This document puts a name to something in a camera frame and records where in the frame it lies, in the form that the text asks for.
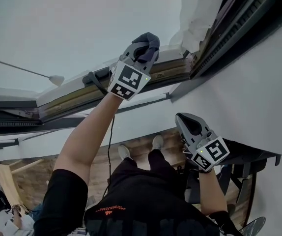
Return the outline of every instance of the black cable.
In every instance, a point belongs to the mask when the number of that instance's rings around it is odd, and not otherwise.
[[[112,126],[111,126],[111,136],[110,136],[110,142],[108,144],[108,150],[107,150],[107,156],[108,156],[108,164],[109,164],[109,167],[110,167],[110,178],[109,178],[109,182],[108,182],[108,185],[104,191],[104,194],[103,194],[103,198],[106,194],[106,191],[108,190],[110,184],[111,184],[111,169],[112,169],[112,165],[111,165],[111,158],[110,158],[110,148],[111,148],[111,141],[112,141],[112,136],[113,136],[113,123],[115,121],[115,116],[113,117],[113,122],[112,122]]]

